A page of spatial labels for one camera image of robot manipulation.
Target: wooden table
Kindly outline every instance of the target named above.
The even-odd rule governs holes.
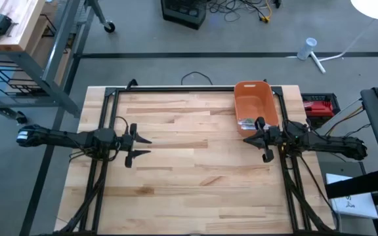
[[[0,0],[0,14],[14,23],[9,35],[0,36],[0,51],[25,51],[45,0]]]
[[[282,88],[289,119],[305,122],[298,86]],[[78,131],[98,128],[104,89],[88,88]],[[109,164],[98,233],[292,233],[278,152],[274,147],[275,159],[263,163],[263,151],[242,142],[232,92],[127,92],[119,97],[117,115],[138,124],[153,144],[135,147],[152,152],[137,157],[132,168],[124,166],[125,153]],[[116,132],[124,128],[117,119]],[[303,157],[324,191],[316,154]],[[88,157],[71,162],[55,230],[83,202],[90,163]],[[307,201],[333,227],[329,207],[299,165]]]

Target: black cable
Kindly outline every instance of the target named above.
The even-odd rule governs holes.
[[[348,137],[348,136],[350,136],[351,134],[355,134],[356,132],[359,132],[359,131],[362,130],[363,128],[368,128],[368,127],[370,127],[370,126],[371,126],[370,123],[368,123],[368,124],[366,124],[366,125],[363,125],[363,126],[361,126],[361,128],[359,128],[358,130],[355,130],[355,131],[352,131],[352,132],[347,133],[347,134],[345,135],[345,137]]]
[[[315,134],[317,135],[318,138],[320,138],[321,140],[325,140],[326,142],[329,141],[327,138],[324,138],[322,137],[313,127],[312,127],[312,124],[311,124],[311,121],[309,118],[306,118],[306,122],[308,124],[308,126],[310,127],[310,130]]]
[[[69,154],[68,156],[70,157],[70,162],[71,162],[71,160],[73,160],[73,159],[75,159],[75,158],[77,158],[77,157],[80,157],[80,156],[82,156],[82,155],[84,155],[84,152],[81,151],[81,150],[79,150],[79,151],[76,151],[75,153],[71,153],[71,154]]]
[[[189,75],[194,74],[194,73],[197,73],[197,74],[199,74],[199,75],[204,76],[204,77],[209,81],[209,83],[210,83],[211,85],[214,85],[213,82],[211,81],[211,79],[210,79],[208,76],[206,76],[206,75],[204,75],[203,73],[198,72],[198,71],[192,71],[192,72],[190,72],[189,74],[184,75],[184,76],[182,77],[182,79],[180,80],[180,85],[183,85],[183,80],[184,80],[186,77],[188,77]]]
[[[336,212],[334,211],[332,206],[329,204],[329,201],[326,199],[325,195],[323,194],[323,191],[320,189],[320,186],[319,186],[318,182],[316,181],[316,178],[314,177],[313,172],[310,170],[310,167],[308,167],[308,165],[307,165],[307,163],[304,160],[302,155],[300,155],[300,159],[303,161],[304,165],[307,168],[308,173],[310,174],[310,176],[313,179],[313,182],[316,184],[316,187],[318,188],[319,194],[323,197],[323,200],[326,202],[328,207],[331,209],[333,215],[335,215],[335,219],[336,219],[335,230],[339,231],[339,216],[338,216],[338,214],[336,214]]]
[[[125,122],[126,127],[129,127],[128,122],[127,122],[127,121],[125,120],[125,118],[123,118],[122,116],[116,116],[115,118],[122,119],[122,120]]]
[[[231,0],[229,2],[227,2],[227,0],[223,0],[221,2],[219,2],[219,0],[210,1],[208,3],[209,8],[207,10],[209,10],[210,13],[217,13],[217,12],[225,13],[224,20],[226,22],[235,22],[236,20],[240,19],[240,17],[241,17],[241,15],[238,14],[236,11],[240,10],[240,9],[245,9],[245,7],[243,8],[241,6],[243,4],[246,4],[246,5],[249,5],[250,7],[252,7],[253,10],[257,11],[259,20],[263,20],[263,18],[265,18],[265,15],[259,10],[258,7],[255,6],[255,4],[261,4],[263,0],[260,0],[258,2],[251,2],[251,1],[247,1],[247,0],[238,0],[240,2],[240,4],[237,7],[236,7],[236,1],[237,0]],[[236,18],[233,19],[233,20],[229,20],[227,18],[227,16],[229,14],[235,14]]]
[[[342,119],[342,120],[336,122],[336,123],[335,123],[335,124],[334,124],[334,125],[333,125],[333,126],[332,126],[332,127],[326,132],[326,133],[325,133],[325,135],[329,134],[329,132],[331,132],[331,130],[334,129],[338,124],[340,124],[340,123],[342,123],[342,122],[344,122],[344,121],[346,121],[346,120],[349,120],[349,119],[351,119],[351,118],[353,118],[353,117],[355,117],[355,116],[361,114],[363,111],[364,111],[364,110],[361,110],[360,112],[355,113],[354,115],[351,115],[350,117],[347,117],[347,118],[345,118],[345,119]]]
[[[342,157],[340,157],[340,156],[338,156],[338,155],[336,155],[336,154],[334,154],[334,153],[328,153],[328,154],[332,154],[332,155],[338,157],[340,160],[342,160],[342,161],[345,162],[345,163],[349,162],[349,161],[344,160]]]

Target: gray floor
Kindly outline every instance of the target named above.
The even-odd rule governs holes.
[[[267,25],[259,22],[255,13],[240,10],[241,18],[232,23],[225,22],[222,14],[208,14],[201,29],[195,31],[163,21],[159,1],[103,0],[100,4],[106,16],[115,22],[117,33],[106,34],[94,20],[85,52],[295,52],[307,37],[317,38],[318,52],[339,52],[370,21],[346,0],[285,0],[283,8],[274,11]],[[378,51],[378,21],[352,51]],[[378,85],[378,58],[344,58],[324,62],[324,66],[325,75],[310,60],[287,58],[84,59],[71,97],[82,106],[88,86],[126,85],[131,79],[137,79],[141,85],[179,85],[180,78],[191,71],[210,76],[215,85],[268,79],[271,85],[299,85],[302,92],[334,92],[341,107],[357,99],[362,89]],[[187,78],[186,84],[207,82],[195,75]],[[56,112],[47,108],[21,110],[33,123],[46,127],[51,126]],[[335,134],[342,135],[367,122],[366,116],[361,115],[340,125]],[[62,129],[75,131],[77,125],[78,119],[65,115]],[[43,157],[44,147],[16,145],[18,128],[0,116],[0,235],[18,235]],[[357,136],[369,148],[364,161],[367,172],[378,170],[378,147],[371,129]],[[66,148],[55,150],[33,234],[53,229],[69,152]],[[327,155],[318,157],[322,166],[340,161]],[[371,222],[345,219],[345,231],[375,234],[371,227],[362,227]]]

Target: orange plastic container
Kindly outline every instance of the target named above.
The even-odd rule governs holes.
[[[241,119],[264,117],[265,123],[278,126],[274,95],[268,83],[263,81],[239,82],[234,87],[234,106],[237,122]],[[243,130],[237,124],[238,131],[243,137],[252,136],[254,130]]]

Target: black metal frame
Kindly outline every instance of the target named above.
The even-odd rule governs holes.
[[[48,18],[46,14],[40,14],[40,16],[43,16],[48,21],[48,25],[46,26],[45,32],[41,36],[44,37],[54,37],[56,35],[57,29],[53,25],[52,21]],[[15,92],[6,92],[2,88],[0,88],[0,92],[7,96],[16,97],[16,96],[48,96],[48,94],[39,86],[37,83],[31,79],[18,79],[18,78],[11,78],[9,77],[5,71],[9,72],[24,72],[24,70],[18,66],[15,62],[10,60],[0,60],[0,84],[3,84],[5,86],[9,86],[12,89],[16,89]],[[29,84],[17,84],[13,85],[10,82],[11,81],[22,81],[22,82],[33,82],[34,85]]]
[[[116,119],[116,109],[117,109],[117,105],[119,104],[119,94],[123,92],[196,92],[196,91],[198,92],[202,92],[202,91],[204,92],[205,91],[207,92],[222,92],[222,91],[232,92],[234,91],[234,87],[229,87],[229,86],[223,86],[223,87],[220,87],[220,86],[213,86],[213,87],[132,87],[132,86],[128,86],[127,88],[108,87],[105,90],[102,111],[100,114],[100,121],[99,121],[98,127],[99,128],[104,127],[106,114],[108,111],[109,99],[113,97],[113,106],[112,106],[112,112],[110,115],[108,128],[114,128],[115,119]],[[283,119],[288,119],[282,87],[273,86],[272,91],[278,97]],[[303,184],[301,181],[301,175],[300,175],[299,164],[298,164],[297,158],[296,157],[293,158],[286,155],[282,146],[278,146],[278,152],[280,154],[283,181],[284,181],[285,193],[287,197],[287,207],[289,211],[291,227],[293,228],[292,234],[284,234],[284,235],[354,236],[355,234],[339,233],[336,231],[327,232],[327,231],[313,231],[312,230],[310,219],[316,218],[316,214],[314,213],[310,205],[308,205],[308,203],[305,200]],[[289,175],[289,169],[288,169],[287,161],[286,161],[287,158],[290,158],[292,162],[292,171],[294,175],[294,181],[291,179]],[[87,187],[86,187],[86,192],[85,192],[85,200],[83,204],[79,207],[74,217],[68,222],[67,226],[64,229],[61,229],[61,231],[56,232],[56,233],[61,233],[61,234],[72,233],[74,228],[76,228],[77,225],[79,224],[78,226],[79,231],[73,232],[72,235],[74,234],[78,235],[78,233],[80,234],[88,233],[89,235],[96,235],[99,220],[100,220],[104,184],[105,184],[106,174],[107,174],[107,169],[108,169],[107,158],[105,159],[105,161],[102,162],[100,175],[98,177],[98,180],[95,182],[97,165],[98,165],[98,161],[94,161],[94,160],[91,161],[91,167],[90,167],[90,172],[89,172],[89,177],[87,180]],[[41,179],[38,177],[38,181],[39,181],[40,186],[38,186],[37,188],[42,188],[44,184],[44,179]],[[299,229],[293,195],[296,196],[297,200],[302,205],[301,215],[304,221],[304,229]],[[92,222],[91,229],[87,230],[86,226],[87,226],[87,217],[89,213],[88,212],[89,205],[92,203],[92,201],[95,198],[96,198],[96,205],[94,208],[93,222]],[[31,215],[29,215],[29,217],[27,217],[26,215],[20,235],[29,235],[33,218],[34,218],[34,213],[35,211],[30,212]]]

